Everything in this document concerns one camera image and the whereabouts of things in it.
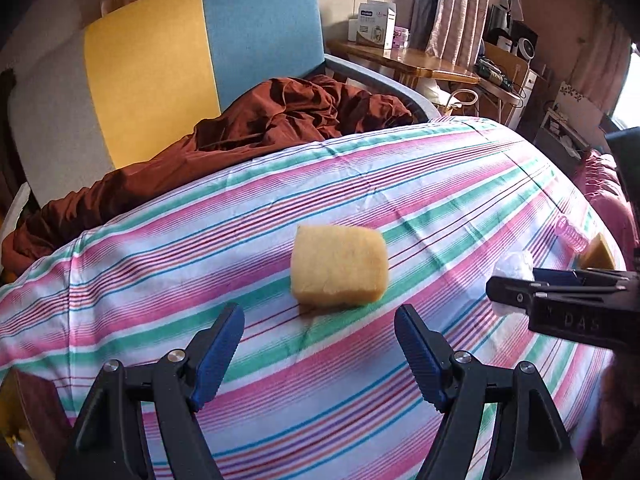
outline chair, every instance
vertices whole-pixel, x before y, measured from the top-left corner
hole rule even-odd
[[[10,126],[43,205],[150,159],[265,79],[324,70],[397,96],[417,121],[439,115],[415,91],[325,54],[318,0],[139,0],[18,81]]]

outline brown blanket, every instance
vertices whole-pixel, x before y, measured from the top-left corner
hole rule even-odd
[[[151,160],[112,171],[90,188],[47,203],[5,238],[2,264],[20,275],[83,231],[257,156],[411,122],[410,112],[397,98],[370,94],[324,75],[265,81],[220,117],[200,121],[191,135]]]

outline blue gripper pad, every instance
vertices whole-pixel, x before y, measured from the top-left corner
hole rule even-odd
[[[537,282],[547,282],[553,286],[581,286],[581,280],[572,270],[533,269],[533,277]]]
[[[396,310],[394,329],[422,397],[445,413],[450,400],[444,392],[443,370],[404,306]]]
[[[217,334],[196,368],[195,386],[190,397],[191,406],[196,412],[216,396],[222,384],[244,332],[242,308],[237,305],[225,307],[208,330],[217,331]]]

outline black clamp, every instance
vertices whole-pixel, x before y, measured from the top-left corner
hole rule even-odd
[[[534,281],[492,276],[486,294],[529,316],[529,330],[640,353],[640,282],[622,270],[533,269]]]
[[[194,413],[212,400],[242,337],[244,313],[228,305],[187,348],[158,362],[102,366],[82,405],[57,480],[154,480],[140,402],[154,402],[175,480],[222,480]]]
[[[494,434],[482,480],[579,480],[562,419],[536,367],[483,365],[454,352],[410,304],[396,310],[396,337],[424,400],[444,414],[417,480],[463,480],[486,403],[496,402]]]

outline white box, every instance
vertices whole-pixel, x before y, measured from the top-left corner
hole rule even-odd
[[[396,26],[396,4],[368,0],[358,9],[356,43],[391,48]]]

